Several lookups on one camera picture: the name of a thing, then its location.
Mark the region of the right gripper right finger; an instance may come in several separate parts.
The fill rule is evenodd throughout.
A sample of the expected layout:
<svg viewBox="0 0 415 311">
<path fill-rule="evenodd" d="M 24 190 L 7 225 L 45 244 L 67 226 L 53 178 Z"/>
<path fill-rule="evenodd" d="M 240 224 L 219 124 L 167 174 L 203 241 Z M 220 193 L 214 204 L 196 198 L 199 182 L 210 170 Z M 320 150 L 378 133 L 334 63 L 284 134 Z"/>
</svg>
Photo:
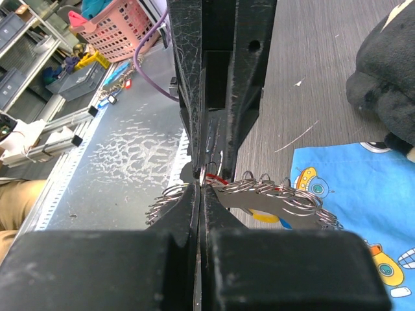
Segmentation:
<svg viewBox="0 0 415 311">
<path fill-rule="evenodd" d="M 203 310 L 391 310 L 365 242 L 349 231 L 249 229 L 201 188 Z"/>
</svg>

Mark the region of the red key tag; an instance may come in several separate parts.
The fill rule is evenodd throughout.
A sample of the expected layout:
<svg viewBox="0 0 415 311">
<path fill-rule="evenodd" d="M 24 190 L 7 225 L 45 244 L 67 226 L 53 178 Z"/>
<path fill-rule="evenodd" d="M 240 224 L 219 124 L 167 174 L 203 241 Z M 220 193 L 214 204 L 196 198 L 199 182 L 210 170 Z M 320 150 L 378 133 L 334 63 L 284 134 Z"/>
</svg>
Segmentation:
<svg viewBox="0 0 415 311">
<path fill-rule="evenodd" d="M 207 173 L 204 176 L 200 176 L 199 181 L 201 184 L 209 184 L 215 186 L 226 186 L 228 182 L 221 177 Z"/>
</svg>

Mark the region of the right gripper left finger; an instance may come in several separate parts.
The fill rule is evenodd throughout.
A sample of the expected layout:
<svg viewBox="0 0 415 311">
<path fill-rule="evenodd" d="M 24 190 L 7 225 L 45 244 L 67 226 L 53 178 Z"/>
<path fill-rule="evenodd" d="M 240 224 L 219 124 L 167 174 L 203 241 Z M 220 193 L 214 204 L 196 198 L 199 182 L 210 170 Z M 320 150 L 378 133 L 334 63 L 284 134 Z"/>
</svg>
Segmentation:
<svg viewBox="0 0 415 311">
<path fill-rule="evenodd" d="M 190 184 L 143 231 L 33 231 L 1 264 L 2 310 L 192 310 Z"/>
</svg>

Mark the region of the large metal keyring with rings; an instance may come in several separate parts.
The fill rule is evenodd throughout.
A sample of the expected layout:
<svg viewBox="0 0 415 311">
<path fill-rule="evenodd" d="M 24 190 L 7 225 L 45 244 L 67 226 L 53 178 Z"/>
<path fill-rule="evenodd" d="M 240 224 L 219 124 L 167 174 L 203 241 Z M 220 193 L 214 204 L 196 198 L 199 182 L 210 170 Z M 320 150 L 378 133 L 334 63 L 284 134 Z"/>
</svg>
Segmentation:
<svg viewBox="0 0 415 311">
<path fill-rule="evenodd" d="M 200 176 L 207 173 L 203 167 Z M 293 230 L 340 231 L 344 228 L 318 195 L 295 188 L 288 178 L 276 183 L 268 174 L 257 178 L 248 170 L 241 179 L 215 187 L 201 184 L 199 178 L 167 187 L 145 213 L 146 224 L 152 226 L 180 203 L 190 202 L 197 203 L 193 210 L 198 215 L 201 233 L 245 229 L 246 225 L 232 214 L 234 209 L 250 217 L 249 209 L 273 214 L 288 222 Z"/>
</svg>

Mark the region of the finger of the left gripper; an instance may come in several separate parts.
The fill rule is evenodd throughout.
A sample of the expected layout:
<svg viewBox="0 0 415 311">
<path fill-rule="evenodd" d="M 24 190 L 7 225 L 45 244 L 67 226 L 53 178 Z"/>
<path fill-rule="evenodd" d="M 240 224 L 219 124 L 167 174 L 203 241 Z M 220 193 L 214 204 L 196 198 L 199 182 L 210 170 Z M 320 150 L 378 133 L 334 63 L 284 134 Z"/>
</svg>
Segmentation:
<svg viewBox="0 0 415 311">
<path fill-rule="evenodd" d="M 195 178 L 202 170 L 202 2 L 168 1 L 172 43 L 180 104 L 185 106 L 192 169 Z"/>
<path fill-rule="evenodd" d="M 226 86 L 226 136 L 222 178 L 233 179 L 239 148 L 259 115 L 276 1 L 237 1 L 233 51 Z"/>
</svg>

